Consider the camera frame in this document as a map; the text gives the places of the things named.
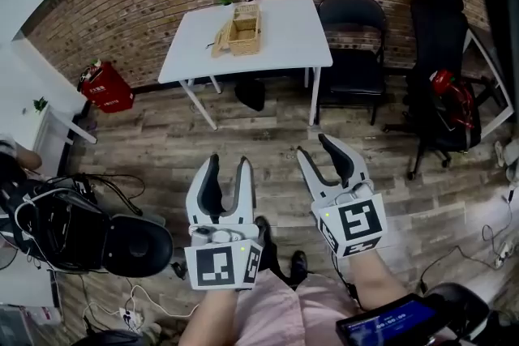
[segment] red box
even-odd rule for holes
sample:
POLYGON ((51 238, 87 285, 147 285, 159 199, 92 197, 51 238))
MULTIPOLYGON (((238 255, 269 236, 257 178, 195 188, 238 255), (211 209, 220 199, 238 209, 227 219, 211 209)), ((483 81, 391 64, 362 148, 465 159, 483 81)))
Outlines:
POLYGON ((112 67, 103 62, 90 79, 85 79, 81 92, 104 113, 117 113, 133 107, 134 95, 130 86, 112 67))

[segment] power outlet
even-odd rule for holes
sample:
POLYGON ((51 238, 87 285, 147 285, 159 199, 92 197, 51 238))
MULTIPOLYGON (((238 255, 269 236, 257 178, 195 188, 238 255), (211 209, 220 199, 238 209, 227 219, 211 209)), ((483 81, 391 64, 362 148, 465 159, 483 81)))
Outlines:
POLYGON ((124 310, 122 307, 119 307, 119 314, 121 315, 123 322, 133 331, 138 331, 142 326, 142 314, 124 310))
POLYGON ((504 260, 513 254, 514 244, 513 241, 505 241, 501 244, 500 249, 497 251, 499 255, 495 258, 495 268, 501 268, 504 264, 504 260))

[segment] blue screen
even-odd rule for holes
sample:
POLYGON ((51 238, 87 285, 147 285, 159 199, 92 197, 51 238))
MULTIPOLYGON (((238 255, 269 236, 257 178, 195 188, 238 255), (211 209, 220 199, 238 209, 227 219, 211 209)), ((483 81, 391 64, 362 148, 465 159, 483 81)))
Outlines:
POLYGON ((352 323, 347 328, 355 346, 376 346, 384 344, 385 340, 408 331, 434 315, 433 309, 412 300, 380 316, 352 323))

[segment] chair backrest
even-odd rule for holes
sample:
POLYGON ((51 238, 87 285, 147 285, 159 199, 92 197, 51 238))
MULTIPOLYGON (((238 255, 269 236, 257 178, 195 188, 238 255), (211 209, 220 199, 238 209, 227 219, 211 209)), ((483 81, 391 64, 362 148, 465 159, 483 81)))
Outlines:
POLYGON ((375 0, 323 0, 318 8, 325 30, 351 30, 350 25, 378 29, 383 36, 386 16, 375 0))
POLYGON ((427 78, 436 70, 461 73, 463 45, 469 27, 462 0, 412 0, 417 61, 415 70, 427 78))

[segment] wooden floor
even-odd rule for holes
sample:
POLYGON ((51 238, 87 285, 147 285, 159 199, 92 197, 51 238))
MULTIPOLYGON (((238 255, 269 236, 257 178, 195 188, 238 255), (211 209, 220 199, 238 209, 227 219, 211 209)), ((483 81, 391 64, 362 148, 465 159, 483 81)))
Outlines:
MULTIPOLYGON (((334 178, 332 162, 316 140, 317 133, 323 131, 342 139, 365 158, 388 216, 389 232, 379 252, 411 290, 415 290, 424 268, 455 245, 480 259, 494 258, 491 247, 481 238, 481 228, 489 224, 498 230, 508 220, 508 207, 501 199, 501 195, 508 195, 508 184, 493 151, 496 139, 510 137, 508 126, 499 128, 467 154, 453 154, 450 169, 442 169, 438 156, 427 153, 421 173, 409 182, 405 174, 414 161, 417 139, 381 131, 384 123, 402 121, 402 77, 387 78, 389 102, 380 108, 375 126, 369 125, 366 109, 324 109, 320 127, 310 128, 310 91, 302 87, 301 79, 267 79, 265 84, 267 99, 260 113, 237 102, 231 83, 222 86, 221 95, 210 84, 195 87, 218 131, 209 127, 180 88, 138 95, 133 109, 123 113, 106 115, 94 109, 84 125, 95 127, 98 144, 76 140, 69 170, 130 173, 143 178, 146 191, 134 202, 148 214, 165 217, 175 245, 181 247, 187 243, 184 201, 196 170, 217 152, 220 183, 229 203, 235 169, 240 157, 247 156, 255 175, 255 214, 267 216, 273 225, 283 266, 294 250, 303 249, 312 271, 335 278, 327 246, 309 216, 311 197, 296 160, 296 148, 301 145, 325 177, 334 178)), ((139 184, 131 179, 117 183, 128 195, 139 191, 139 184)), ((121 207, 116 196, 98 190, 105 192, 107 201, 121 207)), ((519 203, 513 201, 514 211, 517 206, 519 203)), ((500 237, 517 228, 516 216, 500 237)), ((440 281, 462 282, 490 301, 509 278, 513 261, 494 272, 456 252, 434 266, 425 280, 430 286, 440 281)), ((346 261, 342 268, 347 275, 346 261)), ((122 307, 129 297, 130 285, 124 278, 91 273, 85 281, 91 301, 110 311, 122 307)), ((81 281, 78 276, 59 276, 58 283, 64 326, 52 331, 38 329, 43 334, 42 344, 69 344, 84 335, 81 281)), ((201 295, 192 292, 189 283, 177 279, 170 269, 152 278, 132 279, 131 283, 141 284, 171 314, 187 314, 201 295)), ((144 301, 141 292, 137 298, 136 309, 144 311, 146 322, 164 317, 144 301)), ((94 311, 109 327, 123 327, 118 318, 94 311)))

